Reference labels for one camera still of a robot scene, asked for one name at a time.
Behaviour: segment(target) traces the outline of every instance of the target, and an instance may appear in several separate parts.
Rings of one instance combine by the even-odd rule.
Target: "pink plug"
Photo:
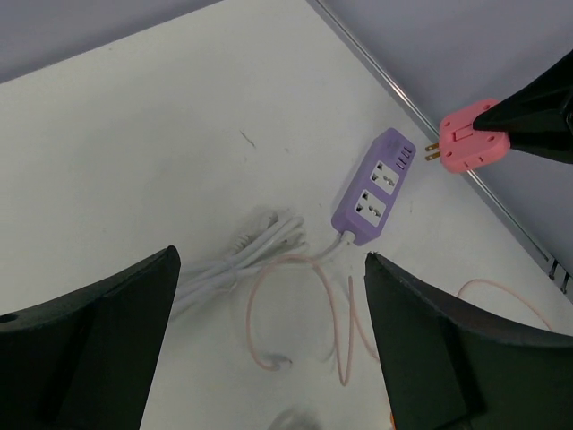
[[[438,146],[441,164],[446,170],[467,172],[499,161],[508,153],[510,142],[507,133],[481,132],[472,127],[479,115],[498,103],[496,99],[478,101],[442,120]]]

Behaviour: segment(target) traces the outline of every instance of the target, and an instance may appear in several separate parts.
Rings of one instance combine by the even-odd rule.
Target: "white table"
[[[168,244],[184,261],[212,257],[260,207],[304,215],[319,251],[355,164],[390,126],[428,144],[304,0],[224,2],[0,85],[0,314]],[[571,304],[439,162],[418,156],[381,238],[326,267],[339,286],[355,277],[365,320],[370,250],[452,293],[476,277],[502,282],[573,333]],[[347,388],[323,363],[331,322],[311,271],[273,276],[257,299],[256,341],[294,359],[285,372],[246,352],[248,287],[170,325],[142,429],[264,430],[294,405],[326,430],[388,428],[381,371],[362,346]],[[542,327],[498,290],[468,299]]]

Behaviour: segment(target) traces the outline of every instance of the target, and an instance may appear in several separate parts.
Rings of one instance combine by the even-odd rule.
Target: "white cable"
[[[200,308],[214,297],[231,292],[238,282],[256,275],[280,255],[304,254],[308,249],[305,239],[303,217],[292,217],[286,212],[264,212],[238,235],[220,260],[182,266],[170,317],[174,318],[190,307]],[[345,232],[332,246],[313,258],[328,260],[341,246],[354,239],[352,233]]]

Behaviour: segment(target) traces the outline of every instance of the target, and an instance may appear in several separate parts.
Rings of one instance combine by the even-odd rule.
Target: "pink cable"
[[[537,308],[535,306],[533,306],[531,303],[529,303],[527,300],[525,300],[518,293],[514,293],[513,291],[511,291],[511,289],[509,289],[505,285],[502,285],[499,282],[495,282],[494,280],[488,280],[488,279],[472,279],[472,280],[469,280],[468,282],[466,282],[463,285],[462,288],[459,289],[458,293],[456,294],[456,297],[461,298],[464,290],[468,289],[471,285],[477,284],[477,283],[483,283],[483,284],[491,285],[492,287],[499,288],[500,290],[505,291],[506,293],[512,295],[517,300],[519,300],[521,303],[523,303],[525,306],[527,306],[535,315],[537,315],[537,317],[543,322],[543,324],[545,324],[545,326],[547,327],[547,329],[549,331],[553,331],[552,326],[549,324],[549,322],[545,318],[543,318],[542,313],[539,310],[537,310]]]
[[[312,266],[312,269],[314,270],[314,272],[321,279],[322,285],[324,286],[324,289],[326,290],[326,294],[329,297],[330,311],[332,312],[332,324],[334,327],[334,348],[335,348],[336,357],[337,357],[338,379],[340,380],[340,383],[342,384],[342,386],[346,387],[348,385],[348,381],[350,380],[350,371],[352,369],[352,357],[354,354],[354,340],[355,340],[355,324],[356,324],[356,329],[358,330],[358,334],[362,338],[362,341],[364,343],[364,346],[368,350],[368,353],[376,361],[380,362],[380,359],[378,358],[378,354],[377,354],[376,349],[370,344],[370,342],[366,338],[366,334],[364,333],[363,326],[360,323],[360,320],[358,319],[358,316],[356,314],[354,283],[352,281],[352,277],[349,276],[348,277],[348,294],[349,294],[349,301],[350,301],[350,313],[349,313],[349,317],[348,317],[349,318],[348,357],[346,360],[346,372],[343,373],[343,371],[342,371],[342,358],[341,358],[341,353],[340,353],[340,344],[339,344],[339,340],[338,340],[338,315],[337,315],[336,306],[334,304],[334,294],[332,292],[332,287],[330,286],[330,283],[327,280],[326,275],[324,274],[324,271],[322,270],[322,267],[320,266],[320,264],[316,260],[314,260],[313,258],[308,257],[306,255],[297,255],[297,254],[283,255],[283,256],[277,258],[276,260],[271,262],[269,265],[267,265],[261,271],[259,278],[254,283],[254,287],[252,288],[251,295],[249,296],[249,302],[247,304],[247,315],[246,315],[246,321],[245,321],[245,326],[246,326],[245,328],[246,328],[246,333],[247,333],[247,348],[249,349],[249,352],[251,353],[252,359],[254,360],[254,362],[257,365],[259,365],[260,368],[262,368],[264,370],[269,370],[269,371],[277,370],[275,366],[267,365],[259,358],[257,350],[255,349],[254,343],[252,341],[251,315],[252,315],[252,305],[254,303],[254,298],[257,294],[257,291],[259,291],[259,288],[261,287],[262,282],[267,278],[269,273],[271,273],[273,270],[275,270],[275,268],[283,262],[308,262]]]

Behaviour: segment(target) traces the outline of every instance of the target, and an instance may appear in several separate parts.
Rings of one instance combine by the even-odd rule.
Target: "power strip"
[[[415,146],[390,128],[374,140],[332,217],[338,232],[355,234],[355,245],[379,237],[415,156]]]

